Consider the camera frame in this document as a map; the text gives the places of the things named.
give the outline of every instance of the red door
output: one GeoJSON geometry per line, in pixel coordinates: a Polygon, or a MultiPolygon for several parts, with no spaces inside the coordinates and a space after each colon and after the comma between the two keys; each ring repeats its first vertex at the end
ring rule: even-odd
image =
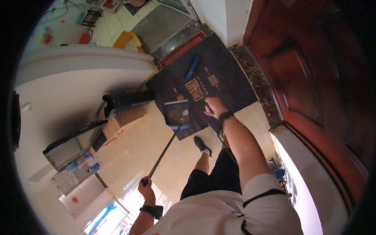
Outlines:
{"type": "Polygon", "coordinates": [[[244,44],[285,126],[319,159],[351,212],[373,160],[376,102],[367,63],[341,11],[329,1],[254,0],[244,44]]]}

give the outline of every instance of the black shorts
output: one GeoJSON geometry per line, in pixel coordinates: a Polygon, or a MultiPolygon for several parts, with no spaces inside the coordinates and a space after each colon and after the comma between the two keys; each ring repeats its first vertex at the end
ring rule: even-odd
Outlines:
{"type": "Polygon", "coordinates": [[[180,200],[215,190],[227,190],[241,194],[239,167],[232,160],[226,149],[222,149],[219,153],[210,175],[199,169],[192,171],[180,200]]]}

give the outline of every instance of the wall outlet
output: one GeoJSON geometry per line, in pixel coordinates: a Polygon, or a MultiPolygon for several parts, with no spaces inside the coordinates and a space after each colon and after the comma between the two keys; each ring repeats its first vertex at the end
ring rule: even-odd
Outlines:
{"type": "Polygon", "coordinates": [[[21,105],[22,111],[28,111],[31,110],[30,102],[27,102],[26,104],[21,105]]]}

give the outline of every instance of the sneaker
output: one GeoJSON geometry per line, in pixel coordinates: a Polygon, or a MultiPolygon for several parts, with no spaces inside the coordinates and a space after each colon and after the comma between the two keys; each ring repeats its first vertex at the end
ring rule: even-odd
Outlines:
{"type": "Polygon", "coordinates": [[[197,148],[201,152],[207,149],[210,153],[209,156],[212,156],[212,150],[209,149],[208,146],[205,145],[204,141],[200,137],[198,136],[193,137],[193,141],[194,141],[194,144],[197,146],[197,148]]]}

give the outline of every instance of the black trash bag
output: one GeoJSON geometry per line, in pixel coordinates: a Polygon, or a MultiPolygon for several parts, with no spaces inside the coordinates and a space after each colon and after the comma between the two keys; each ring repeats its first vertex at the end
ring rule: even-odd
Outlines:
{"type": "Polygon", "coordinates": [[[121,112],[135,107],[145,105],[155,100],[155,93],[152,91],[129,92],[120,95],[107,94],[102,97],[107,103],[104,108],[105,118],[112,118],[121,112]]]}

